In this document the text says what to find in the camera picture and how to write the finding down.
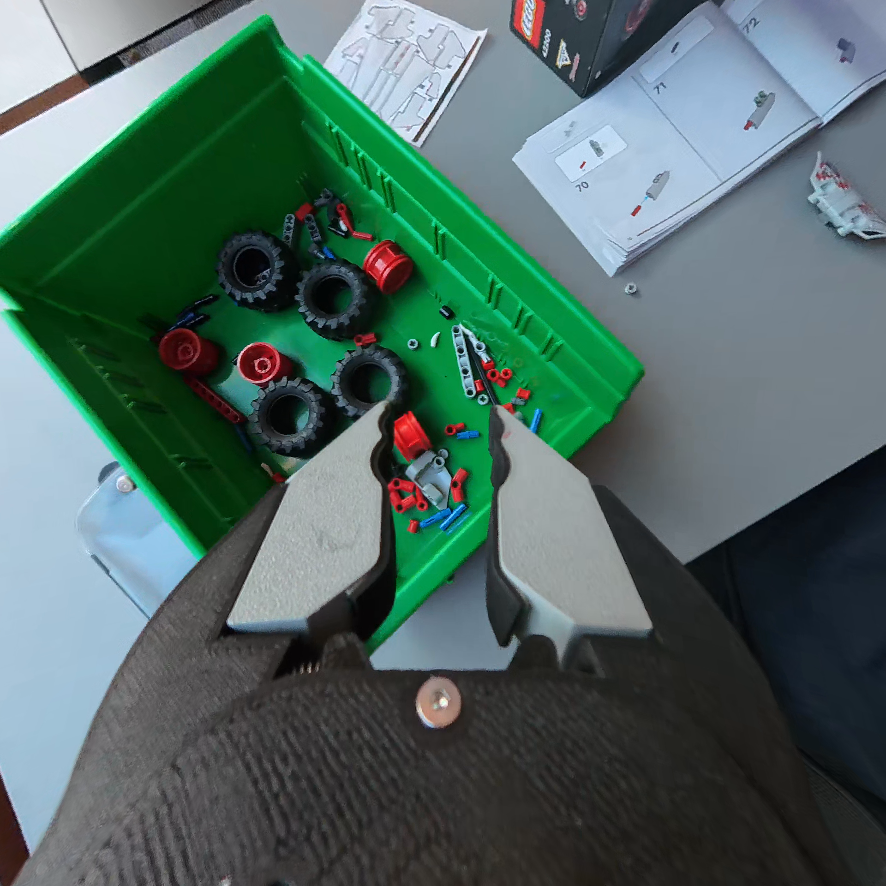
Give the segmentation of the white sticker sheet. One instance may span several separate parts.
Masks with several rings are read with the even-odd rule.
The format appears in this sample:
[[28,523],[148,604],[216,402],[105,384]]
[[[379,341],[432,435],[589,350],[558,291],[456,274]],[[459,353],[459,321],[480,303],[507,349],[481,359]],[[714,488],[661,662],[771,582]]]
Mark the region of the white sticker sheet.
[[406,1],[367,1],[324,68],[393,131],[423,146],[487,37]]

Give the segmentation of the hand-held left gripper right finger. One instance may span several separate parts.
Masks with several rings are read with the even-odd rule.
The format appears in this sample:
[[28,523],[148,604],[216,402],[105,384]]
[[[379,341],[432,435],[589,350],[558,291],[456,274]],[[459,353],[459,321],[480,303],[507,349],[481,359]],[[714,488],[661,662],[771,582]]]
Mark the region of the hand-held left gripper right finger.
[[485,607],[498,644],[539,636],[564,665],[586,637],[653,624],[588,477],[504,407],[490,413]]

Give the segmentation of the red lego wheel rim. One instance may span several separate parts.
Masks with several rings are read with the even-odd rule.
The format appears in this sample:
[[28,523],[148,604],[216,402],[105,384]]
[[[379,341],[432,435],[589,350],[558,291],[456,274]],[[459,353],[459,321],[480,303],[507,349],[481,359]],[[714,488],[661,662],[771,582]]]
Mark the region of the red lego wheel rim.
[[173,371],[204,377],[217,369],[221,351],[216,343],[192,329],[177,328],[161,338],[159,356]]
[[433,449],[431,439],[411,410],[395,419],[393,443],[405,462],[413,462]]
[[267,342],[246,345],[234,359],[240,377],[246,382],[264,388],[293,374],[293,361]]
[[362,262],[363,271],[384,295],[393,295],[412,277],[414,261],[392,239],[374,245]]

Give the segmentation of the black lego tyre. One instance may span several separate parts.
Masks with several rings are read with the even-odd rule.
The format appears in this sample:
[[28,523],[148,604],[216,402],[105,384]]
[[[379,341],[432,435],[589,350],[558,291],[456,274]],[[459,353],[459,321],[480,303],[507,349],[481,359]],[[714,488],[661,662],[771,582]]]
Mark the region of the black lego tyre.
[[301,265],[282,239],[255,229],[227,239],[216,273],[218,284],[237,306],[271,314],[294,304]]
[[405,364],[393,350],[378,344],[347,351],[336,362],[330,381],[332,399],[347,418],[359,418],[383,401],[395,407],[407,401]]
[[302,274],[295,300],[307,327],[322,338],[344,341],[370,330],[376,294],[355,264],[325,260]]
[[329,443],[338,427],[334,400],[304,377],[282,377],[260,390],[248,429],[273,454],[306,459]]

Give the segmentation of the grey lego connector piece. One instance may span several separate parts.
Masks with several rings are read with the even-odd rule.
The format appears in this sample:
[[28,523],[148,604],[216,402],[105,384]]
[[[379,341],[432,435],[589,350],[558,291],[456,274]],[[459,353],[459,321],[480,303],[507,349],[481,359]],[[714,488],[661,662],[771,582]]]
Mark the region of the grey lego connector piece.
[[414,482],[426,500],[437,509],[449,506],[452,475],[447,467],[449,450],[427,450],[405,468],[406,477]]

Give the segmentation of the person's dark trouser leg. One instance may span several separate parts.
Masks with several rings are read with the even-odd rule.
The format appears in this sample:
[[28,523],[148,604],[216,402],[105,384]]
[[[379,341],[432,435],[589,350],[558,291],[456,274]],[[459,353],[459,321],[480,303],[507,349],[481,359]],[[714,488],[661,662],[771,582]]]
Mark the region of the person's dark trouser leg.
[[797,746],[884,822],[884,449],[688,562]]

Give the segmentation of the green plastic bin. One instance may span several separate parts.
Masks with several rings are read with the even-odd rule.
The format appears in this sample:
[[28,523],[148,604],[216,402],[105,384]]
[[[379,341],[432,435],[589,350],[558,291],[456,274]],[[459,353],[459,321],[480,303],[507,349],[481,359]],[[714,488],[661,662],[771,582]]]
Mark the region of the green plastic bin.
[[[153,102],[2,234],[9,325],[198,554],[274,482],[230,422],[176,377],[145,316],[172,320],[217,285],[232,235],[280,236],[285,216],[328,190],[354,223],[401,239],[492,344],[515,357],[561,455],[617,414],[640,361],[453,183],[261,16]],[[380,647],[485,540],[488,412],[451,454],[479,470],[477,496],[448,529],[396,516],[393,611]]]

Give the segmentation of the white red lego subassembly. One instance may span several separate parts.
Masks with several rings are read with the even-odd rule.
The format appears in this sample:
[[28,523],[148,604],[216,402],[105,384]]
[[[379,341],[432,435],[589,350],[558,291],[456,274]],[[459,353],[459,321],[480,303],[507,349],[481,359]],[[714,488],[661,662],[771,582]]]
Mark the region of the white red lego subassembly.
[[885,238],[885,220],[841,175],[835,166],[817,153],[810,175],[811,193],[807,201],[819,219],[837,235],[853,235],[864,241]]

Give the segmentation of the red lego beam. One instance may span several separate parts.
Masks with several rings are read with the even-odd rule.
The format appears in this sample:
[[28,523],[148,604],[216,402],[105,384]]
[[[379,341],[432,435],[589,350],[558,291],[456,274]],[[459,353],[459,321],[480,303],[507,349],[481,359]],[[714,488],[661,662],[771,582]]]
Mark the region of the red lego beam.
[[244,425],[246,416],[231,406],[199,377],[191,374],[182,375],[182,380],[202,401],[208,404],[222,418],[233,425]]

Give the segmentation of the clear plastic holder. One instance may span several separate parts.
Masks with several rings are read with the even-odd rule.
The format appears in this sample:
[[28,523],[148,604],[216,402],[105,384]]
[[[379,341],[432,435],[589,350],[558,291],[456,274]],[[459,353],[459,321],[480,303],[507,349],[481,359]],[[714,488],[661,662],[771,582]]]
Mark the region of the clear plastic holder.
[[100,471],[75,527],[87,554],[146,617],[200,559],[116,461]]

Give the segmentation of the black lego set box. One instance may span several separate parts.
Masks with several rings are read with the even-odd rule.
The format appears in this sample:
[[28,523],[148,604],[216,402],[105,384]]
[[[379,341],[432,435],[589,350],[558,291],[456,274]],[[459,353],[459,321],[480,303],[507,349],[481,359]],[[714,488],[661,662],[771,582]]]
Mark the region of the black lego set box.
[[513,1],[511,33],[577,96],[593,94],[700,1]]

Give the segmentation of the grey lego beam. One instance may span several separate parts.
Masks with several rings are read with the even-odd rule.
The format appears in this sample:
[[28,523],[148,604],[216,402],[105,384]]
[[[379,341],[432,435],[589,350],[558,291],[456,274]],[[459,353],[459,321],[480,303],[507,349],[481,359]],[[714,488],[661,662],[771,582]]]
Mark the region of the grey lego beam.
[[451,333],[462,391],[468,399],[474,400],[478,391],[472,369],[471,346],[459,324],[452,327]]

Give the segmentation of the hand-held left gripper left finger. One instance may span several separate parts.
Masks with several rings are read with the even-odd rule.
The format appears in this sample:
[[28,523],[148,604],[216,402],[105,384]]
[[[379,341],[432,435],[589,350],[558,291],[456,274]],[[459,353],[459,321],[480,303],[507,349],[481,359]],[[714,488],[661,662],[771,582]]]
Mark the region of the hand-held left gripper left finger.
[[367,641],[393,608],[393,506],[383,475],[393,439],[381,401],[285,485],[245,573],[227,627],[289,634],[320,648],[352,633]]

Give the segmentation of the white instruction booklet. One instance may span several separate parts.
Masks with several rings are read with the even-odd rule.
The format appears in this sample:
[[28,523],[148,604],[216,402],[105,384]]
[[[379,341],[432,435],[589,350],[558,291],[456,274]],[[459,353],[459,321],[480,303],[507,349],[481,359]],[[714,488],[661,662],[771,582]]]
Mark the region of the white instruction booklet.
[[885,76],[884,2],[705,2],[513,161],[608,276]]

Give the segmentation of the scattered small lego pins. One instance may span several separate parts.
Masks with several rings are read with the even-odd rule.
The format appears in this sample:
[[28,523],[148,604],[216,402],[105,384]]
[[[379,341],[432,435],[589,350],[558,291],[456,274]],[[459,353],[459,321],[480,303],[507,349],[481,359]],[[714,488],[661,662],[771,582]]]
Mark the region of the scattered small lego pins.
[[[328,190],[313,202],[303,204],[296,214],[285,216],[277,237],[295,253],[301,275],[325,260],[349,261],[363,270],[362,262],[369,250],[384,239],[396,242],[414,263],[417,256],[417,251],[401,239],[355,224],[351,207]],[[452,455],[451,448],[456,441],[479,438],[485,416],[471,416],[468,421],[461,416],[467,413],[469,403],[474,403],[477,410],[484,412],[502,405],[523,420],[523,410],[533,389],[519,376],[520,361],[507,357],[504,345],[493,345],[491,333],[481,331],[479,320],[471,319],[453,298],[444,299],[439,292],[426,290],[425,302],[418,302],[417,286],[428,282],[425,269],[416,263],[412,277],[393,295],[382,294],[370,279],[376,294],[370,330],[344,341],[322,338],[307,327],[296,300],[277,313],[253,311],[237,306],[218,280],[214,293],[185,305],[174,319],[145,316],[141,322],[150,330],[150,342],[157,348],[160,361],[159,343],[172,329],[192,329],[219,346],[221,359],[217,369],[200,379],[246,416],[244,425],[231,425],[251,458],[277,483],[282,483],[308,458],[273,454],[250,433],[251,404],[267,386],[260,388],[240,377],[234,365],[238,353],[252,342],[270,343],[293,361],[291,377],[307,378],[331,396],[331,375],[336,362],[347,351],[372,344],[393,350],[405,364],[408,377],[407,401],[399,407],[392,405],[394,421],[407,410],[414,412],[431,439],[432,450],[449,450],[447,467],[452,475],[449,506],[437,509],[406,477],[409,462],[394,448],[393,479],[387,486],[393,511],[407,515],[410,533],[433,525],[448,529],[465,518],[471,499],[477,496],[472,487],[480,484],[472,479],[479,470],[469,467],[464,455]],[[456,324],[462,327],[471,346],[478,391],[474,400],[468,399],[461,387],[451,333]]]

